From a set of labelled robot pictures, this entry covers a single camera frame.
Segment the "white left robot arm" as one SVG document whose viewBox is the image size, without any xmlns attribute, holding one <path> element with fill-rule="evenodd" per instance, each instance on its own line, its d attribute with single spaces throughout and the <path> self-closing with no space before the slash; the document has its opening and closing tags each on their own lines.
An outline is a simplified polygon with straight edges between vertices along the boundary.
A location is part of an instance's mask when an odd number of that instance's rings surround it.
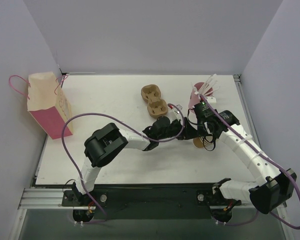
<svg viewBox="0 0 300 240">
<path fill-rule="evenodd" d="M 84 142 L 85 159 L 81 175 L 72 185 L 73 199 L 81 206 L 90 203 L 95 181 L 102 167 L 108 165 L 123 149 L 151 151 L 165 139 L 191 140 L 199 137 L 198 130 L 188 119 L 170 121 L 166 116 L 159 117 L 143 131 L 144 137 L 130 130 L 118 128 L 113 122 L 96 130 Z"/>
</svg>

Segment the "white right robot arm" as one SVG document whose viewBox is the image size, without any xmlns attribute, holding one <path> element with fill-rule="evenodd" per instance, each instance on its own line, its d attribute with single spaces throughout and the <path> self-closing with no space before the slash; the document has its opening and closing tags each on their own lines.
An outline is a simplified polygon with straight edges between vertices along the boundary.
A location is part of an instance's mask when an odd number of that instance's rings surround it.
<svg viewBox="0 0 300 240">
<path fill-rule="evenodd" d="M 230 111 L 215 114 L 204 101 L 197 103 L 193 111 L 199 133 L 226 144 L 254 178 L 252 182 L 225 178 L 214 184 L 211 197 L 215 203 L 223 204 L 228 199 L 239 200 L 252 203 L 259 212 L 268 214 L 292 197 L 294 186 L 291 180 L 297 179 L 296 173 L 290 168 L 283 173 L 266 161 L 266 154 Z"/>
</svg>

